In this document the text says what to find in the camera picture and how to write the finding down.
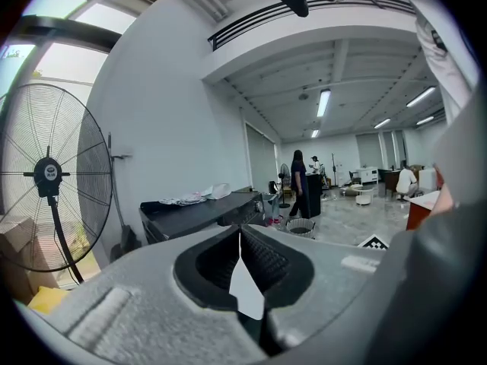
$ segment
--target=trash can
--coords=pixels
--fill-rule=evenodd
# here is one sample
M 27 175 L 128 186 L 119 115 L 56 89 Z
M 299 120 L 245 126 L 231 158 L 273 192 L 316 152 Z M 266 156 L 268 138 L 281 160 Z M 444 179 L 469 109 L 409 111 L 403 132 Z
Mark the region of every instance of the trash can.
M 279 218 L 279 199 L 277 195 L 263 193 L 262 199 L 264 201 L 264 212 L 266 213 L 266 219 L 278 219 Z
M 314 239 L 314 225 L 315 223 L 311 219 L 304 219 L 300 217 L 299 219 L 288 221 L 286 224 L 286 229 L 293 235 Z

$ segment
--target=fan grille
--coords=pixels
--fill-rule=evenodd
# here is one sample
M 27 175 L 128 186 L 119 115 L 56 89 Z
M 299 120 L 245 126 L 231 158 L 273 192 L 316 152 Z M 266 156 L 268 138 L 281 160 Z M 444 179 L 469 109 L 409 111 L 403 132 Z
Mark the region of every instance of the fan grille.
M 110 210 L 112 179 L 107 146 L 90 112 L 62 88 L 48 84 L 19 87 L 11 93 L 10 113 L 2 133 L 5 216 L 0 220 L 0 250 L 7 259 L 30 270 L 64 269 L 68 263 L 51 207 L 47 198 L 39 197 L 33 178 L 23 172 L 33 172 L 49 146 L 49 156 L 63 173 L 70 173 L 62 178 L 56 200 L 76 263 L 100 237 Z

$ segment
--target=standing fan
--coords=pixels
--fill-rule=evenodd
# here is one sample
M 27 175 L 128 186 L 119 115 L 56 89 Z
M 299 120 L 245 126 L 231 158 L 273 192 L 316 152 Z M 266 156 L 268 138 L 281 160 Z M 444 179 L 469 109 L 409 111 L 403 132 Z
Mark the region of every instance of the standing fan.
M 289 172 L 288 165 L 285 163 L 281 165 L 281 171 L 279 172 L 279 179 L 281 179 L 281 189 L 282 189 L 282 203 L 279 205 L 280 208 L 289 208 L 290 204 L 286 203 L 284 200 L 284 187 L 291 185 L 291 173 Z
M 0 172 L 2 257 L 31 271 L 70 268 L 82 282 L 75 264 L 97 242 L 110 210 L 107 145 L 90 112 L 60 87 L 28 84 L 9 97 Z M 17 230 L 5 232 L 9 224 Z

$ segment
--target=woman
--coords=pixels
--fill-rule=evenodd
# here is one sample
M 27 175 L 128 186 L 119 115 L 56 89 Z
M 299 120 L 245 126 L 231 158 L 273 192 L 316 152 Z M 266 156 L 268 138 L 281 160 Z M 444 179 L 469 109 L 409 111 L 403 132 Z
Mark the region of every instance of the woman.
M 292 206 L 289 216 L 296 216 L 301 211 L 301 217 L 310 218 L 310 205 L 307 196 L 306 167 L 303 163 L 303 153 L 296 150 L 291 165 L 291 189 L 296 192 L 296 202 Z

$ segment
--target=person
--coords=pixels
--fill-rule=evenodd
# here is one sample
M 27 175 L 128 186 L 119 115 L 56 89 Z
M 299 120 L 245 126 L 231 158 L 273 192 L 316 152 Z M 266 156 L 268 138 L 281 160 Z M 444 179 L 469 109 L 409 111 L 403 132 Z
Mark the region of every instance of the person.
M 416 11 L 416 33 L 426 62 L 439 82 L 447 124 L 464 108 L 479 83 L 480 70 L 455 19 L 438 0 L 409 0 Z M 454 206 L 448 185 L 431 214 Z
M 291 189 L 296 192 L 296 202 L 292 206 L 290 217 L 296 216 L 298 210 L 301 217 L 310 218 L 310 205 L 308 204 L 306 167 L 303 162 L 303 153 L 296 150 L 291 165 Z
M 403 161 L 403 169 L 399 173 L 399 181 L 396 186 L 396 191 L 399 193 L 397 198 L 403 199 L 405 195 L 413 197 L 417 190 L 418 180 L 406 162 Z
M 310 165 L 310 168 L 313 169 L 313 174 L 318 174 L 320 172 L 320 162 L 318 162 L 318 157 L 316 155 L 311 157 L 311 160 L 313 160 L 313 164 Z

